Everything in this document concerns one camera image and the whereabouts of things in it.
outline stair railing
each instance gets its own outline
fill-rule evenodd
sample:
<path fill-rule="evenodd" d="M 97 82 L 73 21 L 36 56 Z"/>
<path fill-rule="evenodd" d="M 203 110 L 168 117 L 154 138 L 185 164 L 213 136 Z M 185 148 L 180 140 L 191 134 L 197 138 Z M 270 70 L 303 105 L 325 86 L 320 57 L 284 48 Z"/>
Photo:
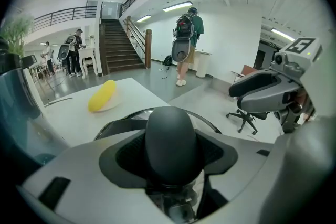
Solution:
<path fill-rule="evenodd" d="M 129 40 L 132 41 L 131 37 L 133 36 L 137 45 L 141 48 L 145 55 L 145 67 L 151 68 L 152 30 L 146 29 L 145 35 L 143 35 L 134 22 L 132 22 L 130 16 L 128 16 L 123 22 L 126 26 L 126 35 Z"/>
<path fill-rule="evenodd" d="M 34 19 L 31 33 L 69 20 L 95 18 L 97 6 L 74 7 L 48 13 Z"/>

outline black bag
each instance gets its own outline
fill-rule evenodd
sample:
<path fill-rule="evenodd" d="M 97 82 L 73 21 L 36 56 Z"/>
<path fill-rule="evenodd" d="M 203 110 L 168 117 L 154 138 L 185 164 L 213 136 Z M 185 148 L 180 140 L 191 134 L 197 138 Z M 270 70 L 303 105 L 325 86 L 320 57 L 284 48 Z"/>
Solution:
<path fill-rule="evenodd" d="M 168 55 L 165 59 L 164 59 L 164 61 L 163 61 L 163 64 L 165 65 L 165 66 L 171 66 L 172 65 L 172 62 L 173 62 L 173 58 L 172 58 L 172 56 L 171 55 Z"/>
<path fill-rule="evenodd" d="M 174 35 L 176 38 L 191 38 L 194 35 L 194 25 L 191 18 L 195 14 L 183 14 L 177 19 Z"/>

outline ceiling light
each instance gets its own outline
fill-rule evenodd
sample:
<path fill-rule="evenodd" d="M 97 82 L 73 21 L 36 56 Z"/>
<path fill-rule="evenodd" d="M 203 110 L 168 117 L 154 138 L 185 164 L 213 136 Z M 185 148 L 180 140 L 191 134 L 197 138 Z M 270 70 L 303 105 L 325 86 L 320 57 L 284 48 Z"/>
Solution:
<path fill-rule="evenodd" d="M 295 40 L 295 38 L 292 38 L 292 37 L 290 37 L 290 36 L 284 34 L 283 32 L 278 31 L 278 30 L 275 29 L 275 28 L 272 29 L 272 32 L 273 32 L 273 33 L 276 33 L 276 34 L 278 34 L 278 35 L 281 35 L 281 36 L 283 36 L 283 37 L 289 39 L 290 41 L 294 41 L 294 40 Z"/>
<path fill-rule="evenodd" d="M 151 15 L 146 15 L 145 17 L 142 17 L 141 19 L 137 20 L 138 23 L 142 22 L 143 20 L 146 20 L 148 18 L 150 18 Z"/>
<path fill-rule="evenodd" d="M 183 2 L 183 3 L 179 3 L 179 4 L 176 4 L 176 5 L 170 6 L 168 8 L 164 8 L 163 10 L 165 12 L 170 12 L 173 9 L 188 7 L 188 6 L 191 6 L 192 4 L 193 3 L 191 3 L 190 1 L 187 1 L 187 2 Z"/>

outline gray floor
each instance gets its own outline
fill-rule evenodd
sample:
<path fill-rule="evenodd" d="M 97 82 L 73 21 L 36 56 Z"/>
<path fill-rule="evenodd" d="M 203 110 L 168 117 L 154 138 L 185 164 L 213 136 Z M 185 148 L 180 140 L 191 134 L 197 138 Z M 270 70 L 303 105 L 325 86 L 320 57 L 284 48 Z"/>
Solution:
<path fill-rule="evenodd" d="M 159 71 L 160 68 L 164 68 L 158 62 L 152 61 L 152 66 L 150 69 L 133 69 L 127 71 L 119 71 L 109 74 L 103 77 L 97 77 L 93 72 L 92 68 L 89 69 L 89 75 L 82 79 L 82 77 L 69 78 L 66 76 L 65 71 L 56 73 L 55 76 L 48 78 L 48 82 L 55 91 L 50 89 L 46 81 L 40 80 L 42 87 L 45 91 L 45 95 L 41 90 L 38 83 L 36 87 L 41 96 L 44 104 L 54 101 L 55 99 L 64 97 L 68 94 L 81 91 L 90 87 L 101 85 L 107 80 L 120 80 L 125 78 L 133 78 L 138 83 L 146 87 L 148 90 L 153 92 L 156 96 L 161 98 L 165 102 L 169 102 L 201 85 L 209 85 L 211 78 L 205 77 L 203 79 L 196 77 L 195 73 L 189 71 L 186 74 L 185 80 L 187 84 L 182 87 L 175 85 L 177 79 L 177 72 L 175 66 L 170 66 L 168 71 L 168 78 L 162 79 L 166 76 L 165 71 Z"/>
<path fill-rule="evenodd" d="M 237 101 L 210 87 L 199 86 L 187 94 L 171 100 L 169 105 L 192 111 L 214 124 L 223 134 L 252 141 L 274 143 L 276 138 L 283 134 L 279 121 L 273 113 L 267 115 L 266 120 L 253 121 L 258 132 L 252 135 L 253 129 L 245 124 L 241 133 L 242 120 L 234 116 L 226 117 L 229 112 L 236 113 Z M 200 130 L 207 131 L 208 127 L 200 125 Z"/>

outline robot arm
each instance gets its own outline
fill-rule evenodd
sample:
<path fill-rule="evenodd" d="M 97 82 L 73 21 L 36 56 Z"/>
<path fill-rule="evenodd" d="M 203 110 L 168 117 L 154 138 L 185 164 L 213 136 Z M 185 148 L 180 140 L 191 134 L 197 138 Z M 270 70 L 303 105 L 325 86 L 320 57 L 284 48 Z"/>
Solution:
<path fill-rule="evenodd" d="M 300 77 L 321 51 L 318 39 L 298 38 L 275 54 L 270 69 L 253 72 L 234 83 L 229 95 L 238 97 L 238 107 L 246 112 L 275 112 L 284 132 L 292 131 L 300 114 L 312 109 L 308 95 L 300 104 L 297 96 L 304 90 Z"/>

